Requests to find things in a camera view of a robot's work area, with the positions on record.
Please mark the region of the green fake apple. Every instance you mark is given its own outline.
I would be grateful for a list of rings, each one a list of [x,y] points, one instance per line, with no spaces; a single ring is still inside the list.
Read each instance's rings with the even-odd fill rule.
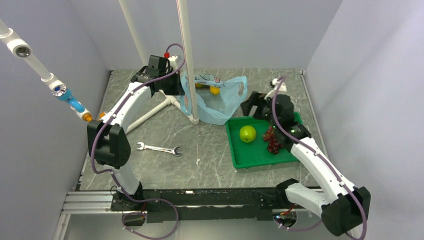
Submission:
[[[241,127],[239,131],[239,138],[244,143],[251,143],[256,139],[257,131],[251,125]]]

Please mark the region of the yellow fake lemon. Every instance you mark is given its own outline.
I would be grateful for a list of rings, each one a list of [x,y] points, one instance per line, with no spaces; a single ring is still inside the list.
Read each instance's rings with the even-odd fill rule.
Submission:
[[[220,88],[215,86],[210,86],[209,91],[212,95],[217,96],[220,94]]]

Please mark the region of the light blue plastic bag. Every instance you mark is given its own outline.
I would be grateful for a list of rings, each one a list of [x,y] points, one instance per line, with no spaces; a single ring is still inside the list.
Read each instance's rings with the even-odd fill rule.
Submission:
[[[199,120],[208,124],[224,125],[240,107],[248,93],[246,76],[221,80],[212,74],[199,73],[194,75],[194,82],[208,85],[195,90]],[[220,94],[212,95],[210,86],[220,88]]]

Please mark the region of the dark fake grapes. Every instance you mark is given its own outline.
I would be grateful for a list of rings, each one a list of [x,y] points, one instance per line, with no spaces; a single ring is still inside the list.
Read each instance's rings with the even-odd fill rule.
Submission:
[[[267,143],[267,150],[277,155],[280,152],[280,149],[284,147],[284,145],[278,142],[275,134],[275,128],[273,126],[269,126],[265,133],[262,135],[263,141]]]

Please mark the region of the red fake peach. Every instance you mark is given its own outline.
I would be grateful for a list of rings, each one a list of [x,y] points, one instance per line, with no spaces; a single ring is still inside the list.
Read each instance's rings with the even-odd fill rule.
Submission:
[[[187,95],[183,97],[183,105],[187,112],[191,112],[191,102]]]

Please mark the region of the fake mango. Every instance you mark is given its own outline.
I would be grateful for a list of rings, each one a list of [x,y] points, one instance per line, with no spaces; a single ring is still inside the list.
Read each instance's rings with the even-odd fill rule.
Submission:
[[[207,88],[208,85],[202,84],[202,83],[195,83],[195,87],[197,89],[203,89],[203,88]]]

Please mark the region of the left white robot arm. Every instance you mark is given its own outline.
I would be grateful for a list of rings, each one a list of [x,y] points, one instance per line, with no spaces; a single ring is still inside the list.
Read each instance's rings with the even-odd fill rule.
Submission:
[[[136,113],[155,93],[184,95],[180,69],[184,60],[166,52],[163,56],[151,55],[129,81],[123,96],[99,120],[87,124],[90,164],[94,173],[109,173],[114,180],[118,196],[131,210],[144,203],[143,186],[129,164],[131,145],[127,138],[129,126]]]

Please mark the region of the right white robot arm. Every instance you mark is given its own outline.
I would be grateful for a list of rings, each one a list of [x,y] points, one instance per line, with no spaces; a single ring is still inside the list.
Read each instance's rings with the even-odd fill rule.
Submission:
[[[291,204],[304,207],[316,216],[334,236],[347,235],[362,227],[358,239],[367,232],[371,194],[366,187],[357,187],[336,169],[318,147],[309,130],[295,119],[294,104],[285,94],[270,97],[254,91],[241,103],[244,116],[252,107],[257,109],[253,118],[267,121],[278,144],[297,158],[314,177],[322,192],[312,190],[293,178],[276,186],[275,200],[282,207]]]

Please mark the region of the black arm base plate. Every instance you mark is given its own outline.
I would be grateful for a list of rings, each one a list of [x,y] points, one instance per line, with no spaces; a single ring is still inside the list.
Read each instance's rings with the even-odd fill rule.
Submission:
[[[114,191],[110,211],[127,214],[143,213],[147,223],[165,221],[237,220],[270,221],[284,213],[294,223],[303,207],[282,203],[276,198],[275,187],[145,189],[145,203],[130,201]]]

